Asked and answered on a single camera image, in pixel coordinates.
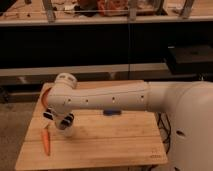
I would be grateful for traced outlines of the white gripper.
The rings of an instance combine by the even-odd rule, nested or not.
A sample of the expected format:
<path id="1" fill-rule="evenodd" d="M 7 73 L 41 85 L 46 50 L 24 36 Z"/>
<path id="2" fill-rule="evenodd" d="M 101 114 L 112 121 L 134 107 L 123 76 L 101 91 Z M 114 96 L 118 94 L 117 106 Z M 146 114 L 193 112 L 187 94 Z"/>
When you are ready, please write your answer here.
<path id="1" fill-rule="evenodd" d="M 56 111 L 54 108 L 47 108 L 46 111 L 43 113 L 43 116 L 49 120 L 62 120 L 62 124 L 67 127 L 71 126 L 74 121 L 74 115 L 72 113 L 61 113 Z"/>

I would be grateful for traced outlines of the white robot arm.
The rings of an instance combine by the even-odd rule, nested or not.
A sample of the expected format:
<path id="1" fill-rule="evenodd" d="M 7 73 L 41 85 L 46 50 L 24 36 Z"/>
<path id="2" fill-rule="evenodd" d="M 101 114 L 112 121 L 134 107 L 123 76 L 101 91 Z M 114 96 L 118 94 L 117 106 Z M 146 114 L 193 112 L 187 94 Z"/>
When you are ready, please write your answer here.
<path id="1" fill-rule="evenodd" d="M 171 117 L 166 171 L 213 171 L 213 82 L 136 82 L 79 89 L 69 73 L 59 74 L 47 95 L 47 114 L 66 129 L 76 109 L 148 111 Z"/>

